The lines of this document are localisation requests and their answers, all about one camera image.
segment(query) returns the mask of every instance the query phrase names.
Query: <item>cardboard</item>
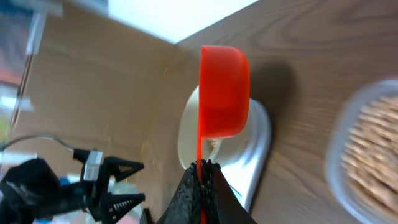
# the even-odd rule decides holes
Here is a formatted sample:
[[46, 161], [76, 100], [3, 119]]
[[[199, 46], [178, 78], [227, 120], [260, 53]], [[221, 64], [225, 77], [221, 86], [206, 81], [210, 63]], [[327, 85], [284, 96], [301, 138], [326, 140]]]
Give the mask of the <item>cardboard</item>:
[[[105, 156], [141, 161], [173, 46], [70, 5], [63, 12], [47, 18], [21, 91], [34, 110], [16, 111], [10, 139], [53, 134]], [[57, 175], [80, 172], [57, 143], [31, 140], [9, 150], [37, 152]]]

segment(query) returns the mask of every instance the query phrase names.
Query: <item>red object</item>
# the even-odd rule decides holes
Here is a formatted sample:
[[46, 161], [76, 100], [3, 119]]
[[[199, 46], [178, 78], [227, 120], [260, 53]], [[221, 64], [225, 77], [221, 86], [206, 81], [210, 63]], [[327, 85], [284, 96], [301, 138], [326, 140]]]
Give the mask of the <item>red object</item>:
[[[203, 138], [227, 138], [242, 131], [249, 112], [248, 61], [234, 47], [201, 48], [197, 172], [202, 181]], [[202, 210], [201, 223], [206, 223]]]

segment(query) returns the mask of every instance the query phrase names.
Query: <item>wood grain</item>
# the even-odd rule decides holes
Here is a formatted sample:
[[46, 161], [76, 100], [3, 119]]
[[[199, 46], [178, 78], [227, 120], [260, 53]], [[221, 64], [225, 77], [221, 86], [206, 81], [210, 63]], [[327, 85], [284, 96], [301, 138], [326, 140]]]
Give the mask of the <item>wood grain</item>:
[[[158, 134], [149, 140], [165, 144], [154, 152], [177, 156], [175, 123], [198, 83], [203, 44], [232, 45], [246, 54], [251, 97], [272, 119], [274, 141], [253, 203], [254, 219], [357, 223], [330, 192], [325, 154], [344, 103], [367, 83], [397, 77], [398, 1], [260, 0], [182, 41], [159, 97], [159, 123], [152, 126]], [[163, 184], [172, 189], [178, 180]], [[155, 218], [168, 205], [162, 203]]]

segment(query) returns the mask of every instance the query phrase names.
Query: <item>black cable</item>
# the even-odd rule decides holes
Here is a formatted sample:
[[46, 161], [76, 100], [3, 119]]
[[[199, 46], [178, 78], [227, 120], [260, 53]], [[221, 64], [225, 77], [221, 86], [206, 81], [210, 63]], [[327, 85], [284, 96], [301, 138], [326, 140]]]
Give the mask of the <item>black cable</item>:
[[19, 137], [17, 139], [14, 139], [12, 141], [7, 142], [6, 144], [4, 144], [3, 146], [0, 147], [0, 152], [3, 152], [8, 147], [12, 146], [13, 144], [15, 144], [17, 142], [25, 141], [25, 140], [28, 140], [28, 139], [34, 139], [34, 138], [49, 139], [49, 140], [52, 140], [52, 141], [56, 141], [61, 146], [67, 148], [69, 151], [73, 152], [73, 150], [74, 150], [74, 147], [69, 146], [68, 144], [66, 144], [61, 139], [59, 139], [59, 138], [57, 138], [55, 136], [51, 136], [51, 135], [31, 135], [31, 136]]

